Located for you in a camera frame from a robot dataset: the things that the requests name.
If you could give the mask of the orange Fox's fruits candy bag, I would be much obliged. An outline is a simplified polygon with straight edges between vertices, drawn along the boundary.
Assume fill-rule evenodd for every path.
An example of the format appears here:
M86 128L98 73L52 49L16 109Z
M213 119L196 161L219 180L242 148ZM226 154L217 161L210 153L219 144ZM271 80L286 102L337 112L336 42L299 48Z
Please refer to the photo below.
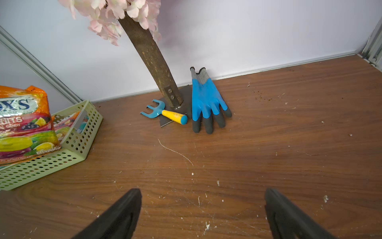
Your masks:
M61 148L47 93L35 86L1 86L1 166L34 159Z

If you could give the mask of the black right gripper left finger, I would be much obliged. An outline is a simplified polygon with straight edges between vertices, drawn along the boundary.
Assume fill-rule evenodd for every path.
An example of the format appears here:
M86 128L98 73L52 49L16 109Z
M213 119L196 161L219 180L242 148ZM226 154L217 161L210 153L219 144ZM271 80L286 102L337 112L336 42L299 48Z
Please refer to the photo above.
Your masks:
M140 189L130 189L73 238L131 239L138 223L141 206Z

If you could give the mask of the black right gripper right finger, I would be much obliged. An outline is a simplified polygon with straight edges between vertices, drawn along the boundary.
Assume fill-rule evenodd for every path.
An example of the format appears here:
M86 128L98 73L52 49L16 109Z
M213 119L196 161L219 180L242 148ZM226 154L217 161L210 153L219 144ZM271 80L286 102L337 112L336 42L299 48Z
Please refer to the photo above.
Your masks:
M265 210L274 239L334 239L279 190L267 188Z

